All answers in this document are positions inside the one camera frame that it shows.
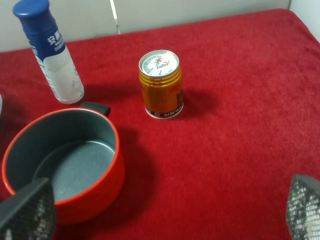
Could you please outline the right gripper black right finger mesh pad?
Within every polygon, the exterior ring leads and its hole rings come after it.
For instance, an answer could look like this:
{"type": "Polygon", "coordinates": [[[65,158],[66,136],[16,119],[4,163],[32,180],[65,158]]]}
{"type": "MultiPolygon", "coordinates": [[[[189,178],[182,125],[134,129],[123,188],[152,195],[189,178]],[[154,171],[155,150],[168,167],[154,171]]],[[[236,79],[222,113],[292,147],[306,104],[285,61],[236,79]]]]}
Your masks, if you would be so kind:
{"type": "Polygon", "coordinates": [[[320,181],[306,174],[291,180],[286,223],[293,240],[320,238],[320,181]]]}

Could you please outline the right gripper black left finger mesh pad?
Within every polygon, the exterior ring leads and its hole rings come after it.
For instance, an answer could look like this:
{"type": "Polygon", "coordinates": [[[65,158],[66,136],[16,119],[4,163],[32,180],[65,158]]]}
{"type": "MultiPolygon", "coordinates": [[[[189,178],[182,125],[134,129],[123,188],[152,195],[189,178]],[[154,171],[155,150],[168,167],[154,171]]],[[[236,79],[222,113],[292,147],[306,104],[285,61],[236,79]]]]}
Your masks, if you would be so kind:
{"type": "Polygon", "coordinates": [[[53,187],[38,178],[0,203],[2,240],[51,240],[56,228],[53,187]]]}

